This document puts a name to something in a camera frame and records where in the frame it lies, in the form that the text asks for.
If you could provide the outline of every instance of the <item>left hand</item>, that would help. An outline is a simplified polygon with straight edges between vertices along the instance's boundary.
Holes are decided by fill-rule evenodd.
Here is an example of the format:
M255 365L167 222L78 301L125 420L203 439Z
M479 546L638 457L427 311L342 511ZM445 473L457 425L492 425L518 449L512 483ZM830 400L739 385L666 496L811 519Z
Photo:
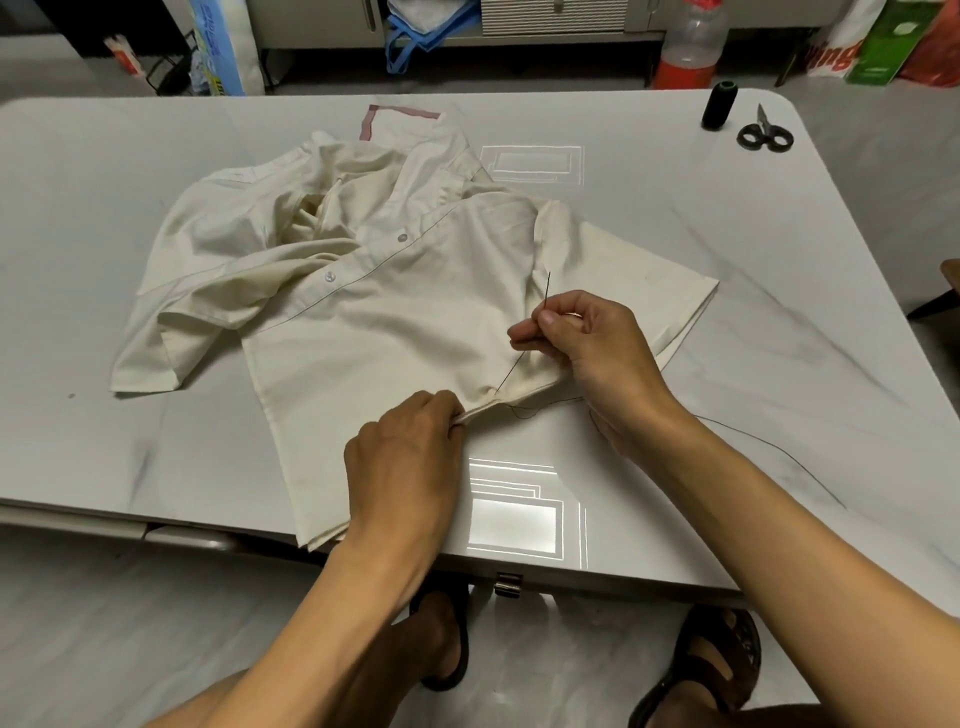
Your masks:
M464 411L446 390L417 392L366 423L344 461L350 526L344 543L407 561L426 574L446 538L460 494Z

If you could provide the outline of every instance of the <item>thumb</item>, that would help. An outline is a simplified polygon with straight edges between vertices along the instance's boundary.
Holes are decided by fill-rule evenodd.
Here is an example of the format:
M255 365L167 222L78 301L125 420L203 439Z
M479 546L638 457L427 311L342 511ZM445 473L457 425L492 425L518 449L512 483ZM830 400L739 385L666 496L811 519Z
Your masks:
M544 309L537 317L537 324L547 341L569 357L576 356L584 334L573 326L564 316Z

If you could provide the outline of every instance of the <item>thread spool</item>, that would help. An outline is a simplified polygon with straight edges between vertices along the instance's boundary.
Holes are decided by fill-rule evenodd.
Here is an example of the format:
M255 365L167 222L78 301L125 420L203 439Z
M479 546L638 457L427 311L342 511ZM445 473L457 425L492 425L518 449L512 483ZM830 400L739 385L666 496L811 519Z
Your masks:
M727 123L738 87L734 81L721 81L713 87L701 126L708 132L719 132Z

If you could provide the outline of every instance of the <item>cream shirt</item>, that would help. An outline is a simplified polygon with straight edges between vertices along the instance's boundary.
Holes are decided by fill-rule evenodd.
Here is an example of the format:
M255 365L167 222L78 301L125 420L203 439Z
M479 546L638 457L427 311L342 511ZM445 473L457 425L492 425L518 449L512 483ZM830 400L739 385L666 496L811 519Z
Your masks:
M348 523L343 449L363 423L419 389L452 390L469 418L562 378L532 353L504 381L506 329L548 273L551 293L629 306L661 367L717 282L493 183L443 115L372 107L362 138L317 132L190 186L157 234L110 385L177 389L237 330L311 547Z

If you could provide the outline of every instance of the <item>floor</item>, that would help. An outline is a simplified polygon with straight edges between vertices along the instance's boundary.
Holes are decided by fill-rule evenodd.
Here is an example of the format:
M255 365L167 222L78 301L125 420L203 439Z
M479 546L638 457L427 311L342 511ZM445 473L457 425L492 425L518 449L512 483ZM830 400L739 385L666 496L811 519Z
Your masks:
M386 79L380 58L323 56L278 93L642 88L642 54L624 46L534 58L475 52L418 59ZM742 85L769 73L725 69ZM113 61L81 61L61 42L0 38L0 103L24 95L139 95ZM909 310L946 290L940 261L960 232L960 91L791 80L800 110L891 289ZM776 200L757 201L775 205ZM914 330L960 404L960 312ZM316 578L283 562L0 528L0 724L136 726L247 667ZM622 726L666 665L685 607L475 591L471 668L456 691L416 689L397 726ZM762 631L754 703L814 697Z

